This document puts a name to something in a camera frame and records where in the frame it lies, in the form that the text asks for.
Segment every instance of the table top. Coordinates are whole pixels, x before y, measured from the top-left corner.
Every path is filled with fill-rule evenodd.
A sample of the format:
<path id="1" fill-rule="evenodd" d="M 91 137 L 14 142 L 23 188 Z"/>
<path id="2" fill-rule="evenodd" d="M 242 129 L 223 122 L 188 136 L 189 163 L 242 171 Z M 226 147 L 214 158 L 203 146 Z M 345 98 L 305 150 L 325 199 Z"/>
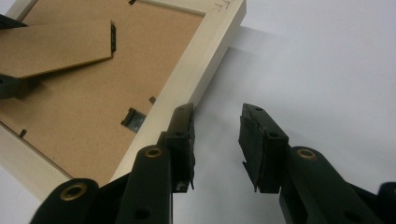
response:
<path id="1" fill-rule="evenodd" d="M 243 103 L 265 109 L 292 146 L 320 151 L 348 182 L 395 181 L 396 3 L 247 1 L 247 15 L 195 116 L 195 190 L 174 223 L 284 223 L 278 195 L 254 193 L 238 145 Z M 0 169 L 1 223 L 40 202 Z"/>

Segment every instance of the brown fiberboard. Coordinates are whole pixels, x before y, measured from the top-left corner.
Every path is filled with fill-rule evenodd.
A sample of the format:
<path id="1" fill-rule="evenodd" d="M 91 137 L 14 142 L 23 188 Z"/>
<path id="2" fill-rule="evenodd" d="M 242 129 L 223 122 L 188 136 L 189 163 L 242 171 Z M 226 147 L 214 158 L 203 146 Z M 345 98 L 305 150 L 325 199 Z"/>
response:
<path id="1" fill-rule="evenodd" d="M 126 0 L 39 0 L 24 23 L 110 19 L 117 51 L 44 76 L 24 98 L 1 100 L 0 120 L 15 133 L 25 129 L 23 138 L 71 176 L 104 185 L 134 139 L 120 122 L 130 107 L 149 112 L 202 18 Z"/>
<path id="2" fill-rule="evenodd" d="M 111 58 L 111 21 L 0 30 L 0 74 L 31 77 Z"/>

